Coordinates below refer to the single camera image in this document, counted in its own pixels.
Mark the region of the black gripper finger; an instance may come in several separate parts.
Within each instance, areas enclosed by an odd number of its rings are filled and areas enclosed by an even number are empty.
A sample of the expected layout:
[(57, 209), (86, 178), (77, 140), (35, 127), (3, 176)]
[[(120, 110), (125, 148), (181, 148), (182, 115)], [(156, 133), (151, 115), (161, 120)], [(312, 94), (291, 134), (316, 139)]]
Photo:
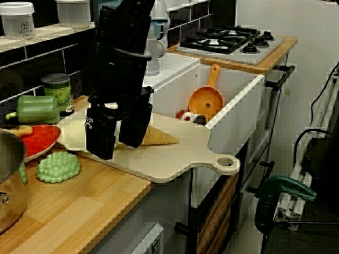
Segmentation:
[(103, 160), (112, 159), (116, 123), (111, 109), (91, 104), (85, 117), (86, 150)]
[(138, 148), (149, 125), (153, 106), (150, 103), (134, 109), (128, 119), (122, 120), (119, 133), (119, 142)]

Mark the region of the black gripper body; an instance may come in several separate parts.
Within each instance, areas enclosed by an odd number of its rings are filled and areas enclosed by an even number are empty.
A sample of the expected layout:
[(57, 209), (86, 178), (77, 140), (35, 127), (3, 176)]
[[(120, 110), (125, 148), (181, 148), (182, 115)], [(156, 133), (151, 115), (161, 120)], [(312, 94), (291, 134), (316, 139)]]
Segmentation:
[(142, 88), (147, 62), (152, 55), (133, 53), (99, 44), (94, 55), (91, 108), (116, 103), (119, 107), (141, 108), (150, 105), (151, 88)]

